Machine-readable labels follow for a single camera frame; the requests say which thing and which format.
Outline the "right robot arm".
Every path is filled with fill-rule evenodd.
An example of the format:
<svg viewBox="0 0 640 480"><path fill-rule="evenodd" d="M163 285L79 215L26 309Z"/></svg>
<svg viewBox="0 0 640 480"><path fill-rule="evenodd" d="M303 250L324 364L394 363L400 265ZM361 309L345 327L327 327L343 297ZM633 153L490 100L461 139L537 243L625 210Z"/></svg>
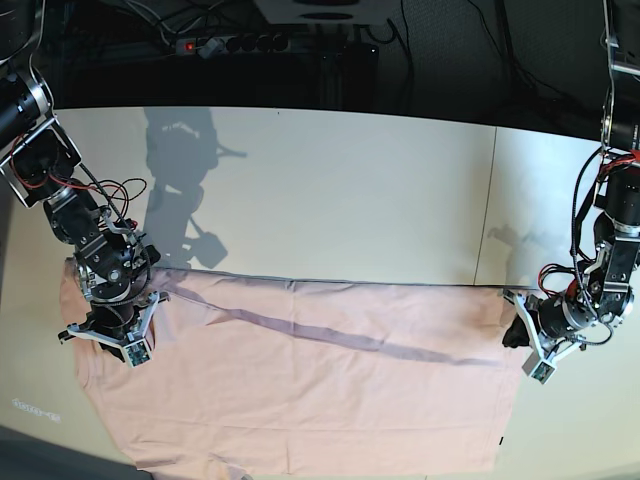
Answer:
<svg viewBox="0 0 640 480"><path fill-rule="evenodd" d="M35 72L11 69L1 80L1 146L1 174L20 202L42 205L54 236L74 248L90 310L83 323L61 331L59 341L96 342L130 367L150 361L153 315L168 298L149 287L160 254L102 183L74 178L81 155Z"/></svg>

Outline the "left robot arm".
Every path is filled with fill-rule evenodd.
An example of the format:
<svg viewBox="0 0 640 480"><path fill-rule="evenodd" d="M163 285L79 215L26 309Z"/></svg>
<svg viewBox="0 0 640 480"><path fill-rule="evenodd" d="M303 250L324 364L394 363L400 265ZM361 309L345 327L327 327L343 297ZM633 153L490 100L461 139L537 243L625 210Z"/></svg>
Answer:
<svg viewBox="0 0 640 480"><path fill-rule="evenodd" d="M639 267L639 97L623 85L639 77L639 4L606 1L604 43L609 87L603 104L600 147L591 160L600 162L583 199L572 199L570 256L572 263L551 263L540 282L555 273L573 279L560 291L542 297L505 290L503 297L516 316L502 343L528 346L524 373L541 384L558 363L591 341L583 330L598 325L613 333L634 305L632 274Z"/></svg>

